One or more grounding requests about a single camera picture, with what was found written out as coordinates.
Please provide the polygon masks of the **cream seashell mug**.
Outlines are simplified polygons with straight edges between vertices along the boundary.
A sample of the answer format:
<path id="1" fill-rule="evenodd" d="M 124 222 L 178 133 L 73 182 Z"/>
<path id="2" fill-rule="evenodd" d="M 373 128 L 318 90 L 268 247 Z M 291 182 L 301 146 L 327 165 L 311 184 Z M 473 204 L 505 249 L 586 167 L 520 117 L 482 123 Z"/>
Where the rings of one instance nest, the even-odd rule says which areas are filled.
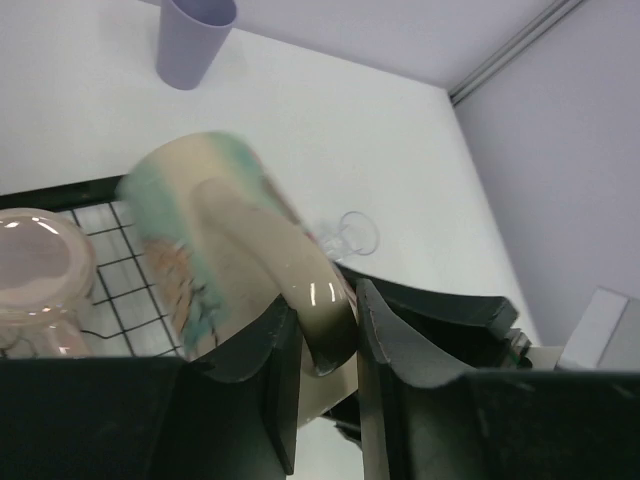
<path id="1" fill-rule="evenodd" d="M 282 297 L 303 334 L 299 423 L 356 390 L 354 291 L 245 141 L 222 131 L 177 138 L 142 158 L 117 191 L 187 358 L 221 346 Z"/>

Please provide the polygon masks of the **pale pink iridescent mug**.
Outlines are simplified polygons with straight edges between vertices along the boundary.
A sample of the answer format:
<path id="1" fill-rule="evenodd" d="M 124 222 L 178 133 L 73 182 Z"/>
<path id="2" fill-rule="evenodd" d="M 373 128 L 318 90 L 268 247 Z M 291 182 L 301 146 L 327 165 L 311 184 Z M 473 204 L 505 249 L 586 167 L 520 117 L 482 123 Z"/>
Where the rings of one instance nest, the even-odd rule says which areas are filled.
<path id="1" fill-rule="evenodd" d="M 87 357 L 97 272 L 88 237 L 61 214 L 1 211 L 1 358 Z"/>

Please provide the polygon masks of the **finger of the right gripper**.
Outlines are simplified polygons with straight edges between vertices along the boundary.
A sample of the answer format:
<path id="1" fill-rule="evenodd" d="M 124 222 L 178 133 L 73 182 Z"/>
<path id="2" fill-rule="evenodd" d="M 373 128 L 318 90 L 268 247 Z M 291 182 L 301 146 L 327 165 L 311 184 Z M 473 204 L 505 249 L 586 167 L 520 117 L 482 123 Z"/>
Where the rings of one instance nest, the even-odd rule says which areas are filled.
<path id="1" fill-rule="evenodd" d="M 440 349 L 475 368 L 511 367 L 520 355 L 509 338 L 519 312 L 503 296 L 421 290 L 338 266 L 351 287 L 369 280 L 391 310 Z"/>

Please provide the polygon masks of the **purple plastic tumbler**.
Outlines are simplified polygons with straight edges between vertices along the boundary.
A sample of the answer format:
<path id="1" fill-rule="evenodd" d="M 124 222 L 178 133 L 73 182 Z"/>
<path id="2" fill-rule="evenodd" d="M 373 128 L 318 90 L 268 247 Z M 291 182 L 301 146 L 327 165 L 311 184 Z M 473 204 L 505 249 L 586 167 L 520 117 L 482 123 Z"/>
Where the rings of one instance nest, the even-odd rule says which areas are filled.
<path id="1" fill-rule="evenodd" d="M 156 72 L 169 86 L 195 89 L 232 30 L 236 2 L 174 1 L 160 4 Z"/>

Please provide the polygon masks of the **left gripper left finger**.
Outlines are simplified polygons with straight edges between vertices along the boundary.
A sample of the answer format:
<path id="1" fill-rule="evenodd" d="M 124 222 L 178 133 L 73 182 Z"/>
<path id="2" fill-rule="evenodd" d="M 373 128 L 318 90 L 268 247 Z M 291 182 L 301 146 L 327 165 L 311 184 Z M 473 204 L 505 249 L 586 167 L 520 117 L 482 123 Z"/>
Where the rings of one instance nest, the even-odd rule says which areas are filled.
<path id="1" fill-rule="evenodd" d="M 5 360 L 5 479 L 283 479 L 295 464 L 302 335 L 274 301 L 196 361 Z"/>

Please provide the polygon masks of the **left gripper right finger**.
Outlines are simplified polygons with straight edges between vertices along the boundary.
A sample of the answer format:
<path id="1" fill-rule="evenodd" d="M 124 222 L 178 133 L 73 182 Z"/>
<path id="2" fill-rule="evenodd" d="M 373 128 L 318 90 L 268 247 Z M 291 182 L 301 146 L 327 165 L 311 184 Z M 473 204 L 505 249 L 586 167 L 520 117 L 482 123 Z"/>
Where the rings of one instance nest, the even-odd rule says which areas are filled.
<path id="1" fill-rule="evenodd" d="M 635 479 L 635 372 L 475 369 L 359 282 L 368 479 Z"/>

